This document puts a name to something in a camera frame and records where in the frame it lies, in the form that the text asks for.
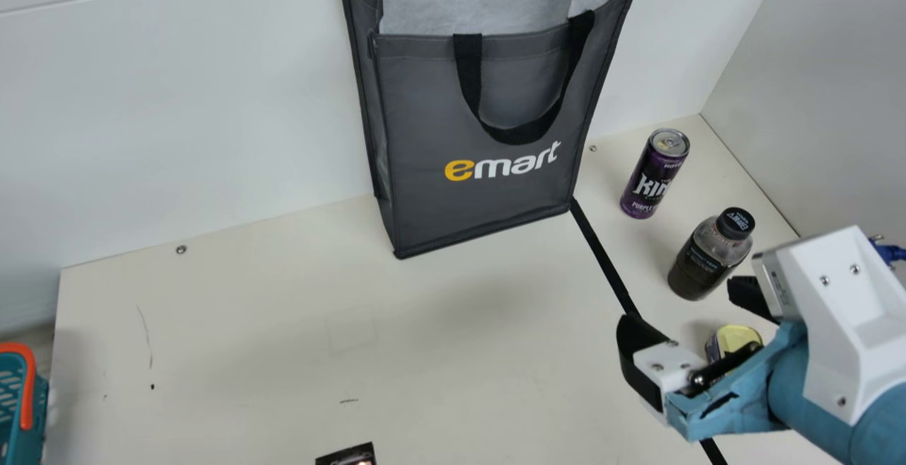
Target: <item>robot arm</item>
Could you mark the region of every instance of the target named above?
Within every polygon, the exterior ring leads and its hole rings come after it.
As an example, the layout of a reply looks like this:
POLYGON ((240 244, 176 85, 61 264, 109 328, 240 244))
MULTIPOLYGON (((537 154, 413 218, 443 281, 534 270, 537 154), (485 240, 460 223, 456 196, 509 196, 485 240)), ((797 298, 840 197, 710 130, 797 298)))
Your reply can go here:
POLYGON ((714 364, 622 317, 624 378, 690 442, 790 428, 842 463, 906 464, 906 290, 874 246, 853 226, 753 256, 730 299, 780 327, 714 364))

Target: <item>bottle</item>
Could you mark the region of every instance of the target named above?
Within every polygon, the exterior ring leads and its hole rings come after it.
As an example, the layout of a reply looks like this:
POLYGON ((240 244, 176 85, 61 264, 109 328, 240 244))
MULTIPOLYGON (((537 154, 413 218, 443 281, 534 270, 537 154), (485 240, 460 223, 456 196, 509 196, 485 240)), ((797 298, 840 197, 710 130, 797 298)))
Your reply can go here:
POLYGON ((702 221, 679 250, 667 282, 680 297, 700 300, 726 279, 752 250, 755 218, 739 207, 702 221))

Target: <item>teal basket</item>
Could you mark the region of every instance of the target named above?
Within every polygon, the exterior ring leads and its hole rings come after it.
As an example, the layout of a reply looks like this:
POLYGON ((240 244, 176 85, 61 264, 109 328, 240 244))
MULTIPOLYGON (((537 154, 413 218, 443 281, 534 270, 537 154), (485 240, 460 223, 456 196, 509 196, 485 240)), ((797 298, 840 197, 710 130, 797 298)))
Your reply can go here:
POLYGON ((46 413, 47 381, 35 371, 32 351, 0 343, 0 465, 41 463, 46 413))

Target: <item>shopping bag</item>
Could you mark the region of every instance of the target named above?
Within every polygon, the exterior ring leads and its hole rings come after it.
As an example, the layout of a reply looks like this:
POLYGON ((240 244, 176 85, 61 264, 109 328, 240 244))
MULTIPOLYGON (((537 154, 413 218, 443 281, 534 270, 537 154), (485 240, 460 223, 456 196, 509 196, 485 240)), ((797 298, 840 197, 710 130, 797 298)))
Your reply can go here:
POLYGON ((472 0, 484 5, 471 10, 448 0, 447 11, 444 0, 405 1, 343 0, 373 190, 395 255, 569 210, 632 0, 535 0, 528 8, 546 6, 540 15, 514 13, 520 0, 472 0), (383 32, 384 17, 419 3, 436 11, 397 17, 395 33, 383 32), (489 28, 508 4, 514 17, 489 28))

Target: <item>small black object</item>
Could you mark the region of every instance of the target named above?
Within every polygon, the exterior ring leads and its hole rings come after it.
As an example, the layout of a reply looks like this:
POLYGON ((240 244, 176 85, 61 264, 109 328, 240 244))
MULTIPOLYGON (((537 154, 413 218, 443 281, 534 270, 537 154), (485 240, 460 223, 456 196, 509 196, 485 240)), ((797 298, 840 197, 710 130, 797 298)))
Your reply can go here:
POLYGON ((751 340, 738 351, 728 353, 723 359, 712 362, 706 365, 705 368, 699 369, 698 372, 694 372, 689 376, 689 383, 692 384, 693 389, 700 393, 700 391, 704 391, 716 384, 725 374, 737 369, 762 348, 764 346, 761 343, 751 340))
POLYGON ((730 295, 731 303, 752 314, 761 316, 768 322, 780 324, 767 307, 767 302, 764 301, 764 294, 761 293, 761 287, 758 287, 758 279, 754 275, 734 275, 727 281, 727 291, 730 295))
POLYGON ((367 442, 321 456, 315 459, 314 465, 378 465, 378 459, 374 455, 374 445, 367 442))
POLYGON ((743 208, 729 207, 718 216, 716 226, 727 239, 745 240, 755 229, 755 218, 743 208))

